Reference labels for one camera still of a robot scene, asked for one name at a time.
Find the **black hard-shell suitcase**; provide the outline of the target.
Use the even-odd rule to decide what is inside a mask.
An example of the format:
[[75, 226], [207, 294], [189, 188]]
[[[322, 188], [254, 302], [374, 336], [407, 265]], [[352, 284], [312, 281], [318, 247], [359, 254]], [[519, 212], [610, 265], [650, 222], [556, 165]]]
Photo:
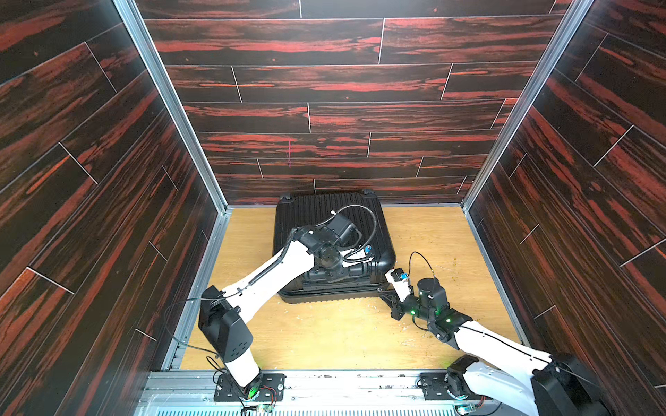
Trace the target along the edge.
[[314, 252], [315, 265], [279, 291], [286, 303], [375, 297], [387, 285], [396, 255], [373, 191], [284, 195], [276, 209], [274, 253], [292, 230]]

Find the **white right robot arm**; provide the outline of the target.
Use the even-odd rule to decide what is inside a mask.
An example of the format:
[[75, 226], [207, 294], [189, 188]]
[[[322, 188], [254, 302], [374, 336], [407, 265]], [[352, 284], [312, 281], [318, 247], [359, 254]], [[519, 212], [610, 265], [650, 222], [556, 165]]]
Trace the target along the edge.
[[391, 316], [425, 322], [422, 330], [463, 352], [440, 381], [423, 377], [425, 388], [443, 388], [454, 400], [485, 396], [525, 415], [608, 415], [598, 382], [575, 356], [550, 354], [515, 343], [453, 309], [435, 277], [411, 285], [401, 269], [386, 273], [380, 292]]

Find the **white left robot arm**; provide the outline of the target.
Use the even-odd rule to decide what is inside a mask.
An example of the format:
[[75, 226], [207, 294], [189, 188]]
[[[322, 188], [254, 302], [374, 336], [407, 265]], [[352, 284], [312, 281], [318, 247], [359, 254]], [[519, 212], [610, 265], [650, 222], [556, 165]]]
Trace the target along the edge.
[[253, 335], [248, 322], [264, 304], [292, 280], [311, 269], [322, 269], [335, 279], [348, 276], [356, 263], [375, 256], [371, 245], [359, 251], [341, 246], [331, 229], [313, 226], [291, 230], [284, 248], [254, 272], [220, 291], [209, 287], [201, 296], [199, 329], [225, 364], [243, 397], [256, 395], [262, 372], [251, 353]]

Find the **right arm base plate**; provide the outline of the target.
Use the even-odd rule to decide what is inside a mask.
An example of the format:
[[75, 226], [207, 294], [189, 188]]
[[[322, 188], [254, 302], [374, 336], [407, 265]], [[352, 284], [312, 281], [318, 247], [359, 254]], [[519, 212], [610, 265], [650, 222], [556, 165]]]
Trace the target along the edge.
[[425, 400], [482, 401], [483, 396], [473, 393], [460, 372], [421, 373], [416, 381]]

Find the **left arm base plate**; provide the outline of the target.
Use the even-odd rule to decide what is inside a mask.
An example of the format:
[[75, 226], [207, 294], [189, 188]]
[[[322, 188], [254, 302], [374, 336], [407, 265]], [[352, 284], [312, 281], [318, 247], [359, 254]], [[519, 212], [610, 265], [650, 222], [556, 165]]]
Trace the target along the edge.
[[284, 398], [286, 375], [259, 372], [247, 386], [243, 387], [227, 372], [218, 375], [213, 395], [215, 402], [274, 403]]

